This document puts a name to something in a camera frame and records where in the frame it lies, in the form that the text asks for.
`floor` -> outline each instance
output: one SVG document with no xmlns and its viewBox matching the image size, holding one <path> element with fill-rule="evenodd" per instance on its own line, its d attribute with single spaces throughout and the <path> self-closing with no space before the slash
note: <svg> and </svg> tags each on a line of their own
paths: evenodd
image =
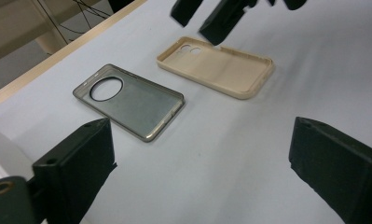
<svg viewBox="0 0 372 224">
<path fill-rule="evenodd" d="M 69 40 L 69 42 L 82 35 L 79 33 L 87 32 L 90 27 L 99 24 L 104 20 L 105 17 L 113 14 L 113 11 L 107 0 L 102 0 L 92 7 L 93 9 L 96 8 L 101 12 L 93 9 L 85 10 L 84 15 L 86 16 L 87 20 L 80 12 L 70 20 L 61 24 L 62 27 L 59 27 L 61 33 Z M 0 60 L 0 89 L 35 67 L 37 64 L 46 60 L 46 58 L 49 56 L 50 55 L 46 54 L 46 52 L 44 52 L 35 41 L 31 41 L 20 49 L 17 49 L 8 54 L 6 57 L 2 58 Z"/>
</svg>

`circular camera hole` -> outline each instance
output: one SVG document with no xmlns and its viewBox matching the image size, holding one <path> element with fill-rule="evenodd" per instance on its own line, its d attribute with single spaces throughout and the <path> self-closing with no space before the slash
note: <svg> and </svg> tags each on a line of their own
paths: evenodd
<svg viewBox="0 0 372 224">
<path fill-rule="evenodd" d="M 201 51 L 202 50 L 200 48 L 194 48 L 194 49 L 191 50 L 191 53 L 193 53 L 193 54 L 200 54 Z"/>
<path fill-rule="evenodd" d="M 6 193 L 11 190 L 13 187 L 13 183 L 9 181 L 1 182 L 0 183 L 0 194 Z"/>
<path fill-rule="evenodd" d="M 189 45 L 183 45 L 180 48 L 180 51 L 182 51 L 182 52 L 188 52 L 190 49 L 191 49 L 191 46 L 189 46 Z"/>
<path fill-rule="evenodd" d="M 115 97 L 122 89 L 122 81 L 109 77 L 97 82 L 90 91 L 90 97 L 95 101 L 106 101 Z"/>
</svg>

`wire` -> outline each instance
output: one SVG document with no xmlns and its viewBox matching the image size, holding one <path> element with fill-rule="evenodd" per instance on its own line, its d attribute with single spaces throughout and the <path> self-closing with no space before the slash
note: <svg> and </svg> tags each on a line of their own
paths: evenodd
<svg viewBox="0 0 372 224">
<path fill-rule="evenodd" d="M 107 14 L 107 13 L 105 13 L 105 12 L 103 12 L 103 11 L 97 9 L 97 8 L 90 7 L 89 5 L 87 5 L 87 4 L 86 4 L 85 2 L 83 2 L 82 0 L 79 0 L 79 3 L 80 3 L 81 5 L 83 5 L 84 7 L 87 7 L 87 8 L 89 8 L 89 9 L 93 10 L 93 11 L 96 12 L 96 13 L 97 13 L 97 11 L 98 11 L 98 12 L 101 12 L 101 13 L 103 13 L 104 15 L 106 15 L 106 16 L 108 16 L 108 17 L 111 16 L 111 15 L 109 15 L 109 14 Z"/>
<path fill-rule="evenodd" d="M 87 20 L 87 17 L 86 17 L 86 14 L 84 13 L 83 8 L 81 8 L 80 3 L 77 2 L 77 5 L 78 5 L 78 7 L 80 8 L 81 13 L 83 13 L 84 19 L 86 20 L 86 22 L 87 22 L 87 24 L 88 24 L 88 27 L 89 27 L 90 29 L 92 29 L 92 27 L 90 26 L 90 22 Z"/>
<path fill-rule="evenodd" d="M 41 6 L 41 8 L 43 8 L 43 10 L 44 10 L 44 12 L 46 13 L 46 15 L 48 16 L 49 20 L 50 20 L 50 21 L 52 22 L 52 24 L 55 26 L 55 29 L 58 31 L 58 33 L 60 33 L 60 35 L 61 35 L 62 39 L 64 40 L 64 42 L 65 42 L 66 44 L 68 44 L 67 41 L 66 41 L 66 39 L 64 38 L 63 34 L 61 33 L 60 29 L 58 28 L 57 24 L 55 24 L 54 20 L 49 16 L 48 12 L 47 12 L 46 9 L 43 7 L 43 5 L 41 4 L 40 0 L 37 0 L 37 2 L 38 2 L 38 4 Z"/>
<path fill-rule="evenodd" d="M 95 11 L 89 11 L 88 9 L 86 9 L 86 11 L 89 12 L 90 14 L 92 14 L 92 15 L 94 15 L 94 16 L 97 16 L 97 17 L 100 17 L 100 18 L 102 18 L 102 19 L 104 19 L 104 20 L 107 19 L 107 17 L 104 17 L 104 16 L 102 16 L 102 15 L 96 13 Z"/>
<path fill-rule="evenodd" d="M 60 26 L 61 26 L 61 28 L 66 29 L 66 30 L 71 31 L 71 32 L 76 33 L 76 34 L 81 34 L 81 35 L 85 34 L 85 32 L 74 31 L 72 29 L 67 28 L 66 26 L 63 26 L 63 25 L 60 25 Z"/>
</svg>

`white tabletop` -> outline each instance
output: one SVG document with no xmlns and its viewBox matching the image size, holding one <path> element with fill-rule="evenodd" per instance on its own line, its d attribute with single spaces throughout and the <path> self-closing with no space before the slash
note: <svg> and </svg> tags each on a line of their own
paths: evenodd
<svg viewBox="0 0 372 224">
<path fill-rule="evenodd" d="M 147 1 L 2 103 L 0 134 L 37 160 L 102 117 L 72 91 L 112 63 L 180 91 L 186 105 L 151 143 L 112 124 L 118 168 L 91 223 L 343 223 L 291 170 L 288 153 L 297 116 L 372 147 L 372 0 L 309 0 L 297 11 L 259 1 L 223 42 L 276 65 L 245 101 L 158 68 L 179 37 L 199 37 L 218 3 L 205 0 L 182 28 L 169 17 L 174 2 Z"/>
</svg>

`beige phone case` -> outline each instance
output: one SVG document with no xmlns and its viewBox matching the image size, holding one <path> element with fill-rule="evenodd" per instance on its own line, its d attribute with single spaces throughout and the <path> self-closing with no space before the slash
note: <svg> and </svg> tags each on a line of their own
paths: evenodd
<svg viewBox="0 0 372 224">
<path fill-rule="evenodd" d="M 238 99 L 255 96 L 273 71 L 270 58 L 181 37 L 157 57 L 160 68 Z"/>
</svg>

